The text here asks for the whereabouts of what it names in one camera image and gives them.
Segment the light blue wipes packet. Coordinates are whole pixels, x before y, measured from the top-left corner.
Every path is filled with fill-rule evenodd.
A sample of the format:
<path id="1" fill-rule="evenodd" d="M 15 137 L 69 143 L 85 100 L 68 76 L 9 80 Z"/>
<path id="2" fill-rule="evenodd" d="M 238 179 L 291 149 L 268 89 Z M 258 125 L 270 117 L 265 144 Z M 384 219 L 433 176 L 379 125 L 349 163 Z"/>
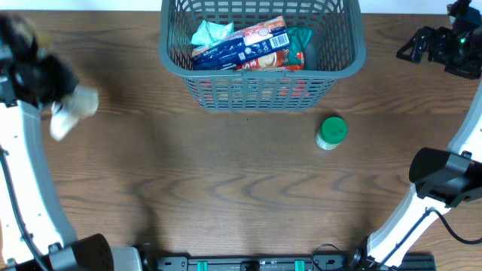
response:
<path id="1" fill-rule="evenodd" d="M 204 20 L 192 35 L 191 44 L 196 46 L 214 45 L 233 32 L 233 23 L 222 25 Z"/>

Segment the grey plastic basket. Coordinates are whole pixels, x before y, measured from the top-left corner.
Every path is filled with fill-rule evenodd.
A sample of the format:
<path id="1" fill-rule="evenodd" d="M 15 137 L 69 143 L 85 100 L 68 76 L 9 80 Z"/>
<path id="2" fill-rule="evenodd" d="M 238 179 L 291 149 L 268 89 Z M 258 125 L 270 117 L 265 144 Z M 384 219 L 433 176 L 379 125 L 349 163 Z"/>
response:
<path id="1" fill-rule="evenodd" d="M 208 110 L 313 107 L 366 59 L 357 0 L 165 0 L 159 56 Z"/>

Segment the green lidded jar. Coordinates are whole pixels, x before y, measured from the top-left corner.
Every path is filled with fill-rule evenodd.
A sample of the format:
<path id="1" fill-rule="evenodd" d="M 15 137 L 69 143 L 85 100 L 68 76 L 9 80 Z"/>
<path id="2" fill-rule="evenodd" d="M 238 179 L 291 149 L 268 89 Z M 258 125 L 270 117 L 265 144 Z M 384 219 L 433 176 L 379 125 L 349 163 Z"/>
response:
<path id="1" fill-rule="evenodd" d="M 334 150 L 347 136 L 348 126 L 339 117 L 325 119 L 316 133 L 316 144 L 323 150 Z"/>

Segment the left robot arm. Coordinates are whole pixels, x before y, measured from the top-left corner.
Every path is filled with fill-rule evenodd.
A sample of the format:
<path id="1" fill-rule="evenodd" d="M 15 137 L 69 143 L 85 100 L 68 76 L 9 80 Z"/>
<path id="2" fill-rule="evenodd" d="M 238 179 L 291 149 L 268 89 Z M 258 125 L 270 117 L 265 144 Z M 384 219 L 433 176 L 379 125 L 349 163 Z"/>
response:
<path id="1" fill-rule="evenodd" d="M 96 113 L 99 94 L 83 86 L 33 23 L 1 16 L 1 234 L 9 270 L 141 270 L 135 247 L 79 239 L 56 194 L 41 135 L 63 139 Z"/>

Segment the Kleenex tissue multipack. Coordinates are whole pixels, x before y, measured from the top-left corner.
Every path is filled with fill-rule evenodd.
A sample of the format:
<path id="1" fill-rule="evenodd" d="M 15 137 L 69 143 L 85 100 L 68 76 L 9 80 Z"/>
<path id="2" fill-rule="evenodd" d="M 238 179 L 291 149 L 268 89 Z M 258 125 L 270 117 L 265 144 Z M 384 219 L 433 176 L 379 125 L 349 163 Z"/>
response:
<path id="1" fill-rule="evenodd" d="M 232 69 L 290 45 L 283 16 L 236 31 L 214 45 L 192 52 L 193 70 Z"/>

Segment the black mounting rail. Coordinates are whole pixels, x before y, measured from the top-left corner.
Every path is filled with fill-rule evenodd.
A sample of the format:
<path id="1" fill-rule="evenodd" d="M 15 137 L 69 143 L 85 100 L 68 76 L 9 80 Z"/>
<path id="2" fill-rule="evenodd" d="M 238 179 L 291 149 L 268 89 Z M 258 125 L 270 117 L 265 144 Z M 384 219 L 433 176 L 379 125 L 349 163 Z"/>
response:
<path id="1" fill-rule="evenodd" d="M 315 271 L 348 270 L 346 256 L 318 254 L 314 257 L 162 257 L 154 268 L 159 271 Z"/>

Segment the orange spaghetti packet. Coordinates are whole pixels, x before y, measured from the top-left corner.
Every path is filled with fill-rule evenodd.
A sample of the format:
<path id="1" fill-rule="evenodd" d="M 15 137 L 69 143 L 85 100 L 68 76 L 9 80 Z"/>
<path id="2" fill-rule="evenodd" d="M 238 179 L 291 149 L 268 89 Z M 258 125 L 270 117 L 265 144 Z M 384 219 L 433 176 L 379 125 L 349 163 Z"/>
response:
<path id="1" fill-rule="evenodd" d="M 194 100 L 209 108 L 308 105 L 324 94 L 324 81 L 301 78 L 185 80 Z"/>

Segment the beige paper pouch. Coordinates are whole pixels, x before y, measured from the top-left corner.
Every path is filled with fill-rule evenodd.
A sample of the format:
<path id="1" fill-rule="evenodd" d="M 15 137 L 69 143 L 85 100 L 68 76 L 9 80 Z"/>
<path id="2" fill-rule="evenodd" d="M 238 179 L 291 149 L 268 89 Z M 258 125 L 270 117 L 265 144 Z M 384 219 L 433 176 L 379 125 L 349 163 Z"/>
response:
<path id="1" fill-rule="evenodd" d="M 50 135 L 63 140 L 80 120 L 93 116 L 99 107 L 96 88 L 77 85 L 74 91 L 51 106 Z"/>

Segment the green Nescafe coffee bag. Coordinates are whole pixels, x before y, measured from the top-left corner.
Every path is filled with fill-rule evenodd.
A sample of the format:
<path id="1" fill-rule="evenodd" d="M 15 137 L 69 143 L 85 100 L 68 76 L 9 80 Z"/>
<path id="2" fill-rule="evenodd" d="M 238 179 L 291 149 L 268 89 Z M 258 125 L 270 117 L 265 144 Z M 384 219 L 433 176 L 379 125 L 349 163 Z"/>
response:
<path id="1" fill-rule="evenodd" d="M 290 45 L 287 48 L 261 56 L 257 59 L 238 65 L 236 70 L 250 72 L 281 72 L 304 69 L 304 49 L 310 42 L 313 31 L 304 26 L 288 27 Z"/>

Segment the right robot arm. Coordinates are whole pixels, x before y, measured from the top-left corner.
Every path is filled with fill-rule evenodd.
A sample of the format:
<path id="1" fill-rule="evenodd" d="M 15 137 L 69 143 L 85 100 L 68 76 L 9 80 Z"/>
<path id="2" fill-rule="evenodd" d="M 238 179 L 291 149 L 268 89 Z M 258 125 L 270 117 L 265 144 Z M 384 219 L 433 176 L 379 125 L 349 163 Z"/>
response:
<path id="1" fill-rule="evenodd" d="M 447 6 L 450 28 L 424 26 L 396 56 L 444 66 L 452 75 L 481 78 L 481 12 L 469 0 Z M 481 91 L 445 151 L 420 149 L 409 170 L 410 186 L 385 224 L 363 240 L 351 254 L 346 270 L 397 270 L 406 253 L 436 221 L 462 202 L 481 197 Z"/>

